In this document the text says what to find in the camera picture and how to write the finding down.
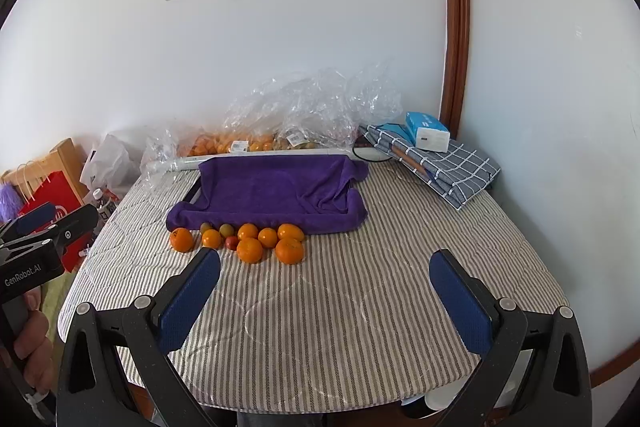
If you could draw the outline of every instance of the metal bolt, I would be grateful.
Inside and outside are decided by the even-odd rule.
[[[562,317],[570,319],[574,316],[574,311],[568,306],[560,306],[560,314],[562,315]]]
[[[148,295],[141,295],[133,301],[133,305],[139,310],[143,310],[144,308],[149,306],[149,304],[151,304],[151,297],[149,297]]]
[[[512,312],[516,309],[516,302],[508,297],[503,297],[500,299],[500,308],[505,311]]]
[[[76,313],[78,315],[84,315],[90,309],[91,309],[91,306],[89,306],[88,302],[82,302],[78,304],[78,307],[76,308]]]

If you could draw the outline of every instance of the barcode sticker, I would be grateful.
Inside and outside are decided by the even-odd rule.
[[[292,147],[297,147],[298,145],[302,145],[303,143],[309,143],[309,140],[306,139],[305,135],[303,135],[300,131],[296,131],[295,133],[287,136],[287,140]]]
[[[249,149],[249,142],[246,140],[236,140],[235,142],[231,143],[231,149],[229,149],[229,152],[234,153],[234,152],[246,152],[247,149]]]

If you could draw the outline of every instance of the purple cloth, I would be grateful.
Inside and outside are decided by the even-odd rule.
[[[166,227],[254,223],[259,229],[277,229],[292,223],[305,233],[347,232],[367,217],[351,181],[363,180],[368,172],[366,163],[345,155],[212,158],[200,164],[200,196],[195,203],[177,203]]]

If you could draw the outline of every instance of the red paper bag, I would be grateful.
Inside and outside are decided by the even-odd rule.
[[[43,203],[53,203],[56,206],[56,218],[54,221],[59,220],[66,214],[73,212],[76,208],[80,208],[81,201],[78,201],[73,190],[66,181],[65,175],[62,171],[52,172],[47,176],[40,187],[36,188],[33,196],[25,203],[20,210],[20,215],[23,216],[28,212],[31,212],[35,208],[38,208]],[[47,223],[41,230],[48,227],[51,223]],[[84,250],[91,238],[91,233],[83,235],[77,241],[74,241],[66,247],[66,252],[62,256],[62,264],[65,270],[71,272],[78,264],[79,251]]]

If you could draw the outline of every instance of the purple tassel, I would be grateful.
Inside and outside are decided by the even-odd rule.
[[[0,184],[0,221],[5,223],[18,217],[24,201],[15,191],[13,185]]]

